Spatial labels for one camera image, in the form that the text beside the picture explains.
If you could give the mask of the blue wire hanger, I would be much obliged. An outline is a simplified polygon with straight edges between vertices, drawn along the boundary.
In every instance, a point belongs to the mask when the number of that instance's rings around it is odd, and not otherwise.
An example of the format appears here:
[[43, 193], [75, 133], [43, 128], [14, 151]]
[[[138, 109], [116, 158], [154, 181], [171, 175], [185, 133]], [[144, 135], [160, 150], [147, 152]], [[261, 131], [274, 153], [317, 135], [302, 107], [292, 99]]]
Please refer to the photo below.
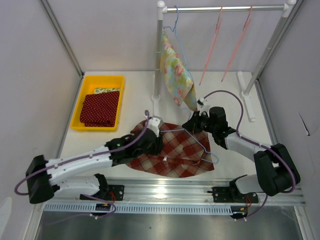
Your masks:
[[184, 51], [184, 48], [183, 48], [183, 44], [179, 38], [179, 35], [177, 33], [177, 24], [178, 24], [178, 21], [179, 21], [179, 9], [178, 9], [178, 6], [177, 5], [174, 5], [174, 8], [176, 9], [176, 19], [175, 19], [175, 22], [174, 22], [174, 26], [171, 27], [171, 26], [163, 26], [162, 28], [163, 29], [169, 29], [172, 33], [174, 33], [174, 36], [179, 44], [179, 47], [180, 47], [180, 50], [181, 50], [181, 53], [182, 53], [182, 57], [183, 57], [183, 61], [184, 61], [184, 66], [185, 66], [185, 69], [188, 73], [188, 76], [193, 79], [193, 76], [192, 76], [192, 73], [190, 72], [189, 68], [188, 68], [188, 62], [187, 62], [187, 59], [186, 59], [186, 55], [185, 55], [185, 51]]
[[211, 152], [208, 134], [193, 134], [182, 126], [163, 122], [160, 126], [164, 148], [160, 154], [164, 161], [177, 165], [195, 166], [202, 162], [217, 164], [219, 157]]

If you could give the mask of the red plaid skirt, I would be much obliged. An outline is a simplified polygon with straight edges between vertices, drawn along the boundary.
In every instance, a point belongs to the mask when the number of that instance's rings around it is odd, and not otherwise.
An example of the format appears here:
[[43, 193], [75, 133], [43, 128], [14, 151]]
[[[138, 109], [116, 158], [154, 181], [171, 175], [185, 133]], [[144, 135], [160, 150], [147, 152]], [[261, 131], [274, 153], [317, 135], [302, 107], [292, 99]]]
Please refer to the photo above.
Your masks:
[[206, 132], [189, 134], [180, 125], [167, 122], [159, 129], [164, 144], [160, 154], [143, 154], [126, 166], [169, 178], [193, 177], [215, 169]]

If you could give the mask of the pastel floral skirt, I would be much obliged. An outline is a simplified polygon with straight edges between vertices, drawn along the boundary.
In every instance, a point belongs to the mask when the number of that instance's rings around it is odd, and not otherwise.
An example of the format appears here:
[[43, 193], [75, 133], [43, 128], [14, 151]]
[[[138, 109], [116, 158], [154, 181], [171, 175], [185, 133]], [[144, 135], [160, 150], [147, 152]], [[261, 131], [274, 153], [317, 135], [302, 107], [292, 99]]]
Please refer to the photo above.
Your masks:
[[194, 80], [164, 29], [161, 33], [160, 72], [174, 102], [178, 106], [185, 103], [191, 111], [198, 111]]

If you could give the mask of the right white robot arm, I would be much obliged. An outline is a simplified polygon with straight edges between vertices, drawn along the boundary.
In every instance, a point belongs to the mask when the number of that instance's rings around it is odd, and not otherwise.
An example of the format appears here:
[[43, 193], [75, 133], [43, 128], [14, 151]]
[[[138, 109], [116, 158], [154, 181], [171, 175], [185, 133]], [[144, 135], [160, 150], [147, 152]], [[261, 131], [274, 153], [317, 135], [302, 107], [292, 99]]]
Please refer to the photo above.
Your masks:
[[257, 203], [257, 193], [270, 197], [279, 193], [291, 193], [301, 181], [283, 144], [265, 146], [241, 135], [229, 126], [223, 107], [211, 107], [207, 112], [194, 112], [182, 128], [192, 134], [210, 133], [218, 146], [237, 152], [255, 165], [255, 174], [239, 176], [231, 180], [228, 187], [212, 187], [211, 193], [216, 203]]

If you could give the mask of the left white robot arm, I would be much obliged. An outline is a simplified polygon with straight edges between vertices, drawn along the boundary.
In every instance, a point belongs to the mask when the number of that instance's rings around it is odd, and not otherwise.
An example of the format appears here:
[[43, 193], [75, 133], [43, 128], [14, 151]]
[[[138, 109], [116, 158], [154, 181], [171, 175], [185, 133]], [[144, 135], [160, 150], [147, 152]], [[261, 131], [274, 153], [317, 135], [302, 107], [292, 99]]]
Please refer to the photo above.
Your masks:
[[136, 133], [114, 138], [104, 145], [73, 157], [45, 159], [33, 158], [26, 170], [26, 184], [30, 204], [40, 204], [66, 192], [86, 200], [89, 196], [103, 200], [108, 196], [109, 185], [102, 174], [95, 174], [89, 182], [72, 180], [91, 170], [112, 168], [130, 163], [142, 155], [158, 156], [164, 148], [160, 131], [144, 128]]

